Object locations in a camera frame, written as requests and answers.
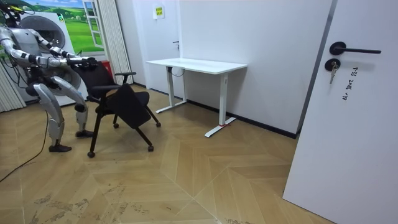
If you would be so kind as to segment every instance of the white door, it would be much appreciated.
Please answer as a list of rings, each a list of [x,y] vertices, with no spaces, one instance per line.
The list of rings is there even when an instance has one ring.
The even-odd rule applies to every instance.
[[[177,58],[178,51],[178,14],[177,1],[134,1],[137,14],[137,29],[140,37],[142,59],[146,73],[147,87],[169,92],[166,68],[145,63],[149,60]],[[164,18],[154,19],[156,7],[163,6]],[[181,75],[181,71],[173,69],[173,73]],[[182,77],[174,78],[175,96],[183,96]]]
[[[337,223],[398,223],[398,1],[339,0],[283,198]],[[332,55],[347,48],[381,54]],[[332,84],[324,64],[341,62]]]

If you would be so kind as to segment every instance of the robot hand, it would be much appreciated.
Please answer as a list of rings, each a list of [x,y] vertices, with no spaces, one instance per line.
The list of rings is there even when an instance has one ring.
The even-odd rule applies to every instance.
[[[68,65],[81,65],[85,68],[96,68],[98,61],[93,57],[75,57],[66,59]]]

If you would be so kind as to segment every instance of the white curtain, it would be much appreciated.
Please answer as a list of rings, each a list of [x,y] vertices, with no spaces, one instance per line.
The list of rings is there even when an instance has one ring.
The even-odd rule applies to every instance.
[[[108,60],[111,62],[113,72],[131,72],[129,59],[127,57],[126,47],[122,29],[119,22],[119,14],[116,9],[115,0],[97,0],[97,13],[100,16],[102,27],[103,42],[105,43]],[[116,77],[116,83],[122,84],[123,77]],[[127,82],[132,84],[132,76],[129,76]]]
[[[3,67],[0,66],[0,113],[25,107],[26,104]]]

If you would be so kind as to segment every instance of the wooden floor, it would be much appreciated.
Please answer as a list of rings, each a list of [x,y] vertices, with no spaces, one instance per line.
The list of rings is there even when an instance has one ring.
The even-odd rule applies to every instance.
[[[149,93],[154,111],[167,106],[168,96]],[[161,128],[141,127],[152,153],[125,123],[113,129],[103,118],[89,159],[91,140],[74,137],[73,106],[62,111],[62,144],[72,151],[49,153],[47,138],[38,158],[0,183],[0,223],[330,223],[281,198],[294,139],[238,120],[208,139],[218,114],[186,104],[158,114]],[[39,152],[45,121],[39,105],[0,114],[0,178]]]

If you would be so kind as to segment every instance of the wall mural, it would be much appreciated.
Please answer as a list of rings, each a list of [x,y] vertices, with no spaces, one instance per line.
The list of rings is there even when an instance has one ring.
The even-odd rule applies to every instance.
[[[99,52],[104,49],[95,47],[93,38],[91,36],[90,27],[86,18],[83,2],[81,0],[12,0],[18,5],[23,6],[23,10],[31,11],[30,7],[36,12],[54,12],[61,13],[65,19],[65,24],[68,29],[70,40],[73,45],[75,53],[85,52]],[[95,21],[92,21],[94,30],[98,30]],[[97,43],[101,43],[99,36],[96,37]]]

